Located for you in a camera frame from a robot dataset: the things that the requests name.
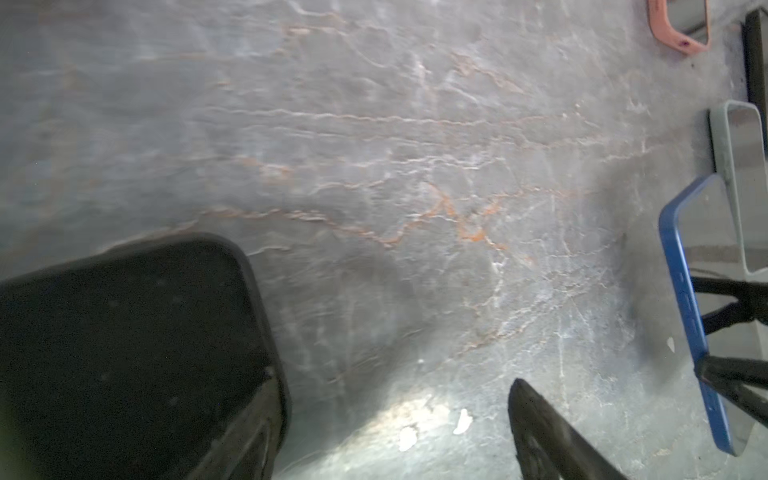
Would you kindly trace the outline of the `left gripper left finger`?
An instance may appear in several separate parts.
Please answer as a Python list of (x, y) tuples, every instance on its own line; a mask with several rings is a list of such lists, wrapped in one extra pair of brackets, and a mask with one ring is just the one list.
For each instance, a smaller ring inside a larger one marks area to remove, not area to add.
[(270, 479), (284, 438), (281, 384), (272, 372), (181, 479)]

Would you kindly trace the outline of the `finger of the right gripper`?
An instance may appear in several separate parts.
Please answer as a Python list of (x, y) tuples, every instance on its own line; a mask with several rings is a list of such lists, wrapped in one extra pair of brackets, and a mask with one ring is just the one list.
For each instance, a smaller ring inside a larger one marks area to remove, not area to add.
[(704, 333), (713, 334), (736, 324), (767, 324), (767, 284), (731, 279), (692, 277), (695, 293), (733, 297), (734, 302), (701, 316)]
[(767, 397), (756, 392), (767, 391), (765, 360), (706, 355), (696, 362), (694, 371), (700, 381), (767, 427)]

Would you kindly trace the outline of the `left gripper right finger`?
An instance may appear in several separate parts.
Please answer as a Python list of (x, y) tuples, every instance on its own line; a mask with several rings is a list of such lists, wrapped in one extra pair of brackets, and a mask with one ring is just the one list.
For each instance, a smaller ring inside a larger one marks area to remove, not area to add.
[(511, 385), (508, 416), (524, 479), (625, 477), (522, 378)]

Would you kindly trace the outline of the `blue-edged phone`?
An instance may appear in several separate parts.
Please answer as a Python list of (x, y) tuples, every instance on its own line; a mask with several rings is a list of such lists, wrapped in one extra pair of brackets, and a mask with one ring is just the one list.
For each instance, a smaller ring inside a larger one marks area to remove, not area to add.
[[(767, 324), (736, 324), (706, 335), (701, 316), (735, 299), (695, 293), (692, 286), (692, 277), (767, 284), (767, 278), (745, 275), (724, 180), (717, 174), (695, 180), (662, 209), (658, 228), (694, 368), (706, 355), (767, 362)], [(696, 379), (717, 448), (740, 456), (760, 423)]]

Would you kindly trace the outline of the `black phone case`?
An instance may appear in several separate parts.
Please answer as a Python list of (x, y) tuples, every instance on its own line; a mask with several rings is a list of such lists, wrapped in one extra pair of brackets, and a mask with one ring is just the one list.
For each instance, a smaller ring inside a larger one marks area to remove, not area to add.
[(181, 479), (272, 372), (253, 268), (233, 242), (136, 242), (1, 284), (1, 475)]
[(744, 21), (743, 46), (748, 100), (758, 110), (767, 147), (767, 8), (750, 11)]

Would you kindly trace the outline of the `light blue phone case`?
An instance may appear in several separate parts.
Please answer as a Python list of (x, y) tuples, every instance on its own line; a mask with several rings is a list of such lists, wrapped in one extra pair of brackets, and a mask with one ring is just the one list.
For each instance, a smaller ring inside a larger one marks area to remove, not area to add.
[(740, 258), (750, 279), (767, 278), (767, 160), (757, 107), (727, 100), (709, 112), (715, 170), (724, 180)]

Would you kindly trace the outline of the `pink phone case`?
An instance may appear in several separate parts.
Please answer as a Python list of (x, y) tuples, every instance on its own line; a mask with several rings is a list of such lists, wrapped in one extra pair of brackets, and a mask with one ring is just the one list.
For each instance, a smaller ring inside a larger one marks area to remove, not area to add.
[(685, 55), (709, 49), (707, 0), (648, 0), (647, 7), (651, 32), (659, 42)]

